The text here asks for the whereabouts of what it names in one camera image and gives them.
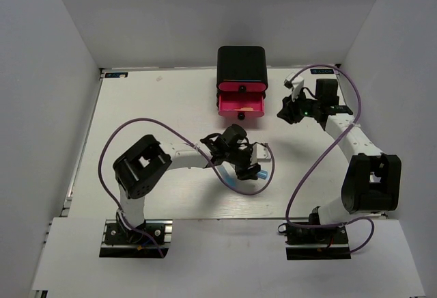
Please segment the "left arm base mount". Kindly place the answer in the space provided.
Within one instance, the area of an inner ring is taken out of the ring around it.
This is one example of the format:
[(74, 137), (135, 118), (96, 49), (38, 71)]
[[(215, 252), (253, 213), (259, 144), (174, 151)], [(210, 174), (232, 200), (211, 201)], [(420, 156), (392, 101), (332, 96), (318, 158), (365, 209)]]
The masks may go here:
[(170, 248), (173, 230), (172, 220), (148, 220), (143, 231), (148, 233), (157, 243), (138, 232), (124, 232), (115, 219), (106, 220), (100, 245), (100, 258), (139, 258), (160, 259), (167, 255)]

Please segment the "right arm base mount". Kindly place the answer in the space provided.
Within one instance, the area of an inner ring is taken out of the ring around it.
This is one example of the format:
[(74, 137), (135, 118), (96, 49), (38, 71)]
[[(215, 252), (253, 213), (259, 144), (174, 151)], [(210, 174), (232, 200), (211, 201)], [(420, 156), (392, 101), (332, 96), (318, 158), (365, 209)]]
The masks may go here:
[(349, 260), (348, 235), (341, 228), (296, 228), (283, 223), (277, 228), (285, 237), (287, 260)]

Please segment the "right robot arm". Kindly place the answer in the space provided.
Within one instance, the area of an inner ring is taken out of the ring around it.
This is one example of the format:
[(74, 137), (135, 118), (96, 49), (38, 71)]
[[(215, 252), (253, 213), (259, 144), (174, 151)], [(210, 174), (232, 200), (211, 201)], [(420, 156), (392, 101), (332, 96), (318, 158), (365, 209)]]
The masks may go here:
[(309, 236), (322, 243), (332, 236), (332, 224), (345, 224), (359, 214), (394, 211), (399, 203), (401, 159), (384, 153), (353, 123), (352, 110), (339, 103), (338, 82), (318, 79), (314, 95), (305, 94), (302, 77), (284, 85), (290, 95), (283, 99), (278, 118), (289, 124), (313, 118), (348, 162), (339, 197), (310, 214)]

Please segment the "pink drawer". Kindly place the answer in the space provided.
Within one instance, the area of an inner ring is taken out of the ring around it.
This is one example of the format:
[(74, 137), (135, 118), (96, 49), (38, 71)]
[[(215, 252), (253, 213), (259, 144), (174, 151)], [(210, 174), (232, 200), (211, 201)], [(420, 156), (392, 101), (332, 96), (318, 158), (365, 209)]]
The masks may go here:
[[(252, 107), (254, 111), (238, 111), (243, 107)], [(218, 96), (218, 114), (225, 118), (245, 120), (263, 117), (264, 94), (261, 92), (223, 92)]]
[(268, 85), (260, 81), (223, 81), (217, 88), (222, 92), (264, 92)]

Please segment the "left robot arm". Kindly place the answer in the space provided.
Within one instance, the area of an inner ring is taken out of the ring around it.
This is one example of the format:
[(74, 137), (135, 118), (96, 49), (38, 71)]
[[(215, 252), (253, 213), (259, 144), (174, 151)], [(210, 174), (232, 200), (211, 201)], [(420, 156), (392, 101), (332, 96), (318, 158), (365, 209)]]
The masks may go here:
[(113, 164), (120, 190), (121, 235), (136, 243), (144, 235), (145, 196), (165, 172), (182, 168), (217, 168), (223, 163), (234, 167), (238, 180), (257, 180), (261, 166), (256, 162), (253, 144), (246, 131), (237, 124), (222, 133), (200, 140), (209, 152), (202, 154), (193, 144), (162, 145), (153, 135), (145, 135), (125, 151)]

